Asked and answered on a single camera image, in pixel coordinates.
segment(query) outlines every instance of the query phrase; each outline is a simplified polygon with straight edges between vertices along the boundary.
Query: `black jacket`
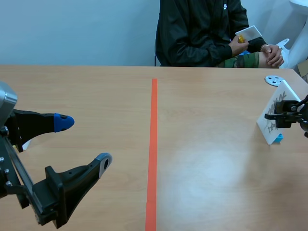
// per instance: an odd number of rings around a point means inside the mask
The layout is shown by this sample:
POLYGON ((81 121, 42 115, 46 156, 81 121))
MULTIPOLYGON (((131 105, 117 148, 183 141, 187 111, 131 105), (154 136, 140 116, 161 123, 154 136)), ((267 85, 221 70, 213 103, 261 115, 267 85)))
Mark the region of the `black jacket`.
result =
MULTIPOLYGON (((230 39, 247 27, 240 0, 161 0, 156 55, 162 66, 213 67, 232 57, 230 39)), ((248 51, 264 44, 252 40, 248 51)))

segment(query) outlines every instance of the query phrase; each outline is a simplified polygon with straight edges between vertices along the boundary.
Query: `white wall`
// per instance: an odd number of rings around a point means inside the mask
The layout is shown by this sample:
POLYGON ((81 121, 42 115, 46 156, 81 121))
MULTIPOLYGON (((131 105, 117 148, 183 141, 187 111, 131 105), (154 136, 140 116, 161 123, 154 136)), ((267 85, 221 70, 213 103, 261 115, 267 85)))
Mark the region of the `white wall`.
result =
POLYGON ((289 0, 242 0, 242 5, 247 9, 249 24, 259 29, 267 43, 290 39, 287 48, 291 48, 307 19, 292 9, 289 0))
MULTIPOLYGON (((288 0, 242 0, 268 43, 294 41, 288 0)), ((154 65, 159 0, 0 0, 0 64, 154 65)))

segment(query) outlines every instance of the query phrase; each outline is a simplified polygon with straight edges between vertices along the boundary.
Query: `orange tape line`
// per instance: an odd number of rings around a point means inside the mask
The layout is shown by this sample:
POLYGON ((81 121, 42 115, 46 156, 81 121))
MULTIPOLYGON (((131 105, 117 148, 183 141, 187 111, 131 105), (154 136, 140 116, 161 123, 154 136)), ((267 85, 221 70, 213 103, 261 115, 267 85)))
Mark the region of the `orange tape line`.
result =
POLYGON ((145 231, 156 231, 156 179, 157 179, 157 78, 152 79, 150 151, 146 200, 145 231))

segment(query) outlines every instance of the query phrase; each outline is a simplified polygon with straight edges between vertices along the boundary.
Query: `person's hand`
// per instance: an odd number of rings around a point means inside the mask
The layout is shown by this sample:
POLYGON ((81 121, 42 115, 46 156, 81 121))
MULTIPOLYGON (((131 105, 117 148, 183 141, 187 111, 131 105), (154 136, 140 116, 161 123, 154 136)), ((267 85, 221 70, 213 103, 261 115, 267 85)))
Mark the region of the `person's hand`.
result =
POLYGON ((272 67, 280 67, 283 63, 283 56, 281 55, 281 49, 276 45, 264 45, 261 48, 261 52, 268 54, 266 64, 272 67))
POLYGON ((249 43, 245 40, 244 43, 239 43, 239 36, 235 36, 229 46, 232 49, 232 57, 243 53, 247 50, 249 43))

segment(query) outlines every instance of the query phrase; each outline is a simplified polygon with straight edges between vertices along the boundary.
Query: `blue fingertip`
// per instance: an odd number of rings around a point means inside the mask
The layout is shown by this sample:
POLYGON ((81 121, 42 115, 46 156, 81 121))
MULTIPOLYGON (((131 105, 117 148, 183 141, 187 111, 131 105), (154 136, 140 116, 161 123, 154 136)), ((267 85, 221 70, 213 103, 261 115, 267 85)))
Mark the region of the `blue fingertip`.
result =
POLYGON ((61 115, 55 113, 53 115, 53 127, 54 132, 59 132, 63 130, 67 130, 74 125, 75 121, 71 116, 67 116, 66 118, 61 118, 61 115))

